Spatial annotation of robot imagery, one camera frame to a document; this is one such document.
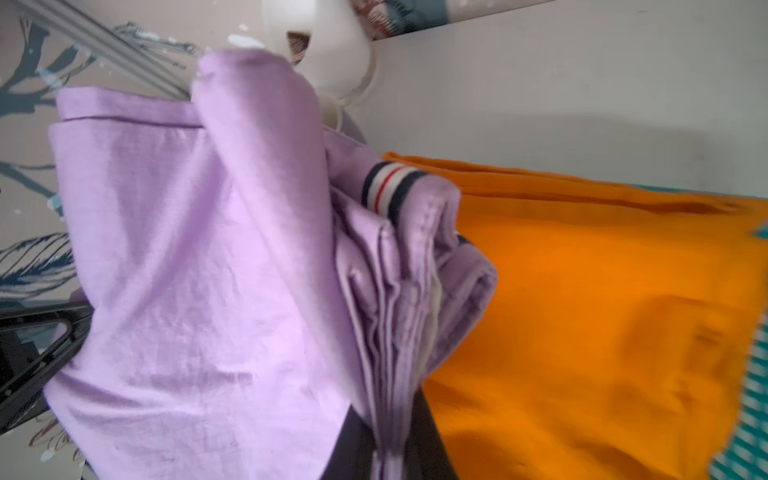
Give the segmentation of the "purple long pants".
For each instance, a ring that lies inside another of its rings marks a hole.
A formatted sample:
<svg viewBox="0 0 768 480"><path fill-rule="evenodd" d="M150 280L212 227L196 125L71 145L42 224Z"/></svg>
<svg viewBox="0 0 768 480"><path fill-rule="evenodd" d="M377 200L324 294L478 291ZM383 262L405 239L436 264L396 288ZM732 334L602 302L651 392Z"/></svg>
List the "purple long pants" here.
<svg viewBox="0 0 768 480"><path fill-rule="evenodd" d="M102 479L320 479L350 407L406 479L413 401L498 281L459 189L327 127L263 49L187 102L95 87L49 129L81 350L44 389Z"/></svg>

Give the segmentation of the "orange long pants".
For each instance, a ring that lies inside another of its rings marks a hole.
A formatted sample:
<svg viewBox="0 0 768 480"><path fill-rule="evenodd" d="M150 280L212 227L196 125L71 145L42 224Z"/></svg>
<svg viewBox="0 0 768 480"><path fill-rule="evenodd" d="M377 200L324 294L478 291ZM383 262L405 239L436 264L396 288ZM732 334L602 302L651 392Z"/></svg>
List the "orange long pants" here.
<svg viewBox="0 0 768 480"><path fill-rule="evenodd" d="M462 479L704 479L767 304L760 199L409 156L496 266L424 388Z"/></svg>

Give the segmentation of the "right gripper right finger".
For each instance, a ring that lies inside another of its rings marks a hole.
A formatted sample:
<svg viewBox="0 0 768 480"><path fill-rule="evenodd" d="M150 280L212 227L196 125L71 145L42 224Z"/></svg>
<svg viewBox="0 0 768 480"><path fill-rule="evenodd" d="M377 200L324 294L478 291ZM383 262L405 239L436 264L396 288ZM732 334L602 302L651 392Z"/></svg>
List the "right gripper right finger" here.
<svg viewBox="0 0 768 480"><path fill-rule="evenodd" d="M405 448L407 480L458 480L426 397L419 389L413 401L410 432Z"/></svg>

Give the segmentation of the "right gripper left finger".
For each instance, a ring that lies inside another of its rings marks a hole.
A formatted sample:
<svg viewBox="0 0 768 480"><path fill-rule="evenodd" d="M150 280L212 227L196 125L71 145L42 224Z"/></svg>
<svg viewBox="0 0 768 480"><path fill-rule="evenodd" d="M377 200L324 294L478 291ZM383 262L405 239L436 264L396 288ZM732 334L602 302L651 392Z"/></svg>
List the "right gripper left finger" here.
<svg viewBox="0 0 768 480"><path fill-rule="evenodd" d="M350 407L321 480L370 480L376 443L372 429Z"/></svg>

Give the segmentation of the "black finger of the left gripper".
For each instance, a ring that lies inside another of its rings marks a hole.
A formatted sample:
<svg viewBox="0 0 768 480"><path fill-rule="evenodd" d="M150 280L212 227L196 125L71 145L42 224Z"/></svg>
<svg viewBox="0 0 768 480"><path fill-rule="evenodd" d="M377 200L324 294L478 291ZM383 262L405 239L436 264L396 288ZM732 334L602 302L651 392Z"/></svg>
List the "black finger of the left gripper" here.
<svg viewBox="0 0 768 480"><path fill-rule="evenodd" d="M90 330L86 301L1 312L1 433L49 410L44 386L75 356Z"/></svg>

